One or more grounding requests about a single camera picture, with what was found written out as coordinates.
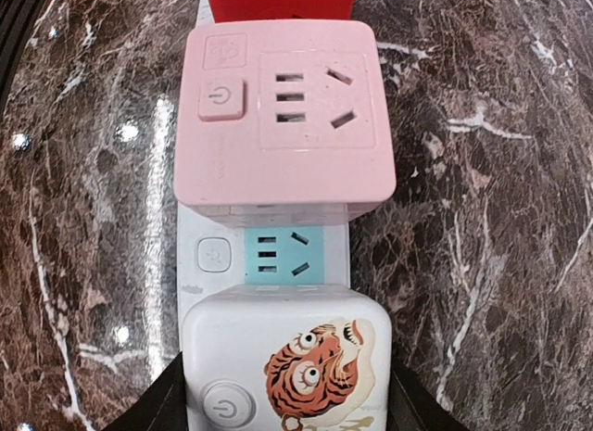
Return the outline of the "red cube socket adapter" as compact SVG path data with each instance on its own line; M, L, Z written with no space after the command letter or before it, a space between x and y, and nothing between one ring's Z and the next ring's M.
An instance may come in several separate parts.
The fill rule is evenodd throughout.
M209 0L214 21L350 19L355 0Z

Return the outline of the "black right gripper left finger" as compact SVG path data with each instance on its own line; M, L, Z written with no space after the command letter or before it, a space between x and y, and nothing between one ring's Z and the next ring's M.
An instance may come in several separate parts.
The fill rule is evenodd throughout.
M179 353L133 406L104 431L186 431L183 355Z

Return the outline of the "white cube tiger adapter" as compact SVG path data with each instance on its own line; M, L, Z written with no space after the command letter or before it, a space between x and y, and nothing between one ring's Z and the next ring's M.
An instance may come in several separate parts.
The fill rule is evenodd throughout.
M343 285L237 285L181 330L191 430L384 430L392 325Z

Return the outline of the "pink cube socket adapter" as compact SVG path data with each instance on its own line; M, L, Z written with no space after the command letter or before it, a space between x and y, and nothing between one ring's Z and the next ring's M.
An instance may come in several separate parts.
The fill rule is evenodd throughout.
M174 154L182 205L228 226L340 224L396 186L369 25L268 19L190 32Z

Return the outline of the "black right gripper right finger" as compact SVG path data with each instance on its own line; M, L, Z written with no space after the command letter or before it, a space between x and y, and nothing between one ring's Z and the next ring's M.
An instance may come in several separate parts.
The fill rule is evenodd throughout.
M445 411L401 361L390 370L387 431L469 431Z

